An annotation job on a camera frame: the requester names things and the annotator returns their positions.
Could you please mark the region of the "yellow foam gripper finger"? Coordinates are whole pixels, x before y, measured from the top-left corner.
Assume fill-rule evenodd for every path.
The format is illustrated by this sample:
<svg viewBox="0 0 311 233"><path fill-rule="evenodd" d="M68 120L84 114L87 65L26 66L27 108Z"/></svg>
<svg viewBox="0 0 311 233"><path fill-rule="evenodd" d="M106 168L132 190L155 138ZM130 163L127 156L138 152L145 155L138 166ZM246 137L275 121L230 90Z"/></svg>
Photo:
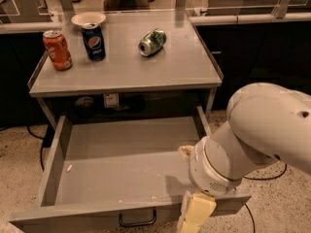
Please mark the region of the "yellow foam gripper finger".
<svg viewBox="0 0 311 233"><path fill-rule="evenodd" d="M183 198L177 233L198 233L203 223L215 211L216 206L214 197L187 191Z"/></svg>
<svg viewBox="0 0 311 233"><path fill-rule="evenodd" d="M193 149L194 149L194 146L180 146L178 148L178 152L186 161L189 161L190 155Z"/></svg>

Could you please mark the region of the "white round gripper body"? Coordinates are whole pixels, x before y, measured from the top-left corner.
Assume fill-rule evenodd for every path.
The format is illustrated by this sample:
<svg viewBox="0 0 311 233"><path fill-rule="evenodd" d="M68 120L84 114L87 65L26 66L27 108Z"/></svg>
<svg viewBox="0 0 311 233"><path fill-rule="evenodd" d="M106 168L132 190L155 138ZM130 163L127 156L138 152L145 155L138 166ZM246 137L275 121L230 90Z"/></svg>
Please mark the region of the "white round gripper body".
<svg viewBox="0 0 311 233"><path fill-rule="evenodd" d="M190 152L189 179L203 193L214 197L223 196L240 185L242 179L232 180L221 175L208 159L209 148L223 150L210 138L203 137Z"/></svg>

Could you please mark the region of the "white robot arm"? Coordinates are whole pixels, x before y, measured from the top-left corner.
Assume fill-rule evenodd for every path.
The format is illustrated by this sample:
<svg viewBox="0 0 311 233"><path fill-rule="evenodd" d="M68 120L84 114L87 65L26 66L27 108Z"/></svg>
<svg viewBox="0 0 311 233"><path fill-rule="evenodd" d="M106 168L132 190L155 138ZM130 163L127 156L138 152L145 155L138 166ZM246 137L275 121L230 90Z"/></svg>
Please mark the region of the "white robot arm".
<svg viewBox="0 0 311 233"><path fill-rule="evenodd" d="M177 233L198 233L216 201L245 175L282 161L311 174L311 99L273 83L251 83L229 99L226 122L194 146L179 147L196 192L183 198Z"/></svg>

